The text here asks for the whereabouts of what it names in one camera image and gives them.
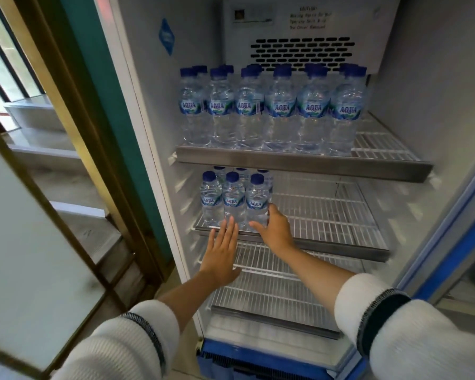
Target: teal panel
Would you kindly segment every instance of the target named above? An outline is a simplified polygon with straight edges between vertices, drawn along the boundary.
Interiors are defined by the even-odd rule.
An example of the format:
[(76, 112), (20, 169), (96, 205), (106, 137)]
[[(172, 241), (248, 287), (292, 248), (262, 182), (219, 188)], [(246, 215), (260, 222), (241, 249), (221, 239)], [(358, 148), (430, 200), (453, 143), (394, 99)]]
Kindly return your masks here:
[(93, 0), (60, 0), (76, 37), (100, 101), (118, 141), (133, 184), (166, 261), (171, 247), (160, 218), (146, 168), (141, 157), (125, 99)]

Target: open refrigerator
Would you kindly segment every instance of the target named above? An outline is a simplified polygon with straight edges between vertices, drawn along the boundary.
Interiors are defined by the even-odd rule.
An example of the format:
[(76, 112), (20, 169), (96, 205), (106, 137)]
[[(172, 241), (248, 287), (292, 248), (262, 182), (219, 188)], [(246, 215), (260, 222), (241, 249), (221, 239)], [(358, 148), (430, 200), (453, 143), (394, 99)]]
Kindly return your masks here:
[[(95, 4), (182, 282), (207, 243), (198, 187), (213, 165), (272, 170), (272, 202), (319, 258), (433, 303), (445, 282), (433, 287), (433, 275), (462, 274), (457, 264), (439, 269), (475, 225), (475, 0)], [(370, 74), (351, 157), (182, 144), (179, 68), (260, 62), (271, 75), (291, 62), (300, 83), (304, 64), (334, 72), (341, 61)], [(257, 233), (239, 239), (243, 273), (194, 316), (201, 370), (213, 365), (218, 377), (218, 356), (308, 378), (355, 376), (360, 356), (327, 311)]]

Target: air vent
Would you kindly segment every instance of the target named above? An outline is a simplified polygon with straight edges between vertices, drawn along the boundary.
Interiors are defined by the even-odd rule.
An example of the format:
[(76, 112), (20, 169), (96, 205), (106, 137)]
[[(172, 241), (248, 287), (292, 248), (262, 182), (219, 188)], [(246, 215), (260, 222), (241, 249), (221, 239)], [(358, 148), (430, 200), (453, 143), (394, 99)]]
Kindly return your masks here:
[[(260, 38), (250, 45), (250, 60), (262, 64), (266, 71), (273, 71), (277, 65), (290, 61), (293, 71), (304, 71), (306, 63), (317, 63), (337, 72), (340, 63), (351, 61), (353, 48), (350, 47), (354, 45), (350, 37)], [(264, 53), (263, 48), (271, 47)]]

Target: person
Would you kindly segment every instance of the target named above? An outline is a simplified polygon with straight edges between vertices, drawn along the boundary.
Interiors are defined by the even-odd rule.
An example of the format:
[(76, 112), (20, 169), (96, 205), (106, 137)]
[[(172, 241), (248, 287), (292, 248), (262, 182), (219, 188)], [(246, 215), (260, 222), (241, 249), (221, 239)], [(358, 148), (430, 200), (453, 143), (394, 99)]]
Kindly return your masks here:
[[(250, 225), (335, 316), (378, 379), (475, 379), (475, 335), (459, 331), (433, 306), (411, 300), (370, 274), (354, 274), (301, 251), (287, 218), (273, 204), (267, 227)], [(216, 237), (211, 230), (201, 268), (192, 279), (104, 322), (74, 348), (53, 379), (165, 376), (193, 314), (213, 291), (240, 274), (233, 268), (238, 231), (233, 218), (222, 222)]]

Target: white sleeve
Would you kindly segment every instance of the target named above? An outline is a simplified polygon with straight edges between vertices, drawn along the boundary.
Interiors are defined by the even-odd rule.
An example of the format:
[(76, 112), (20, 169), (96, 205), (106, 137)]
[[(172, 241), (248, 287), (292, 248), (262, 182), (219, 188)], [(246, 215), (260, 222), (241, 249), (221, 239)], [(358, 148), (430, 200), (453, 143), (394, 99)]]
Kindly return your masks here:
[(336, 298), (336, 323), (369, 357), (374, 375), (379, 380), (475, 379), (475, 335), (458, 330), (429, 303), (405, 298), (370, 274), (350, 278)]
[(178, 347), (176, 316), (157, 300), (140, 302), (126, 315), (102, 323), (81, 341), (53, 379), (160, 380), (165, 376)]

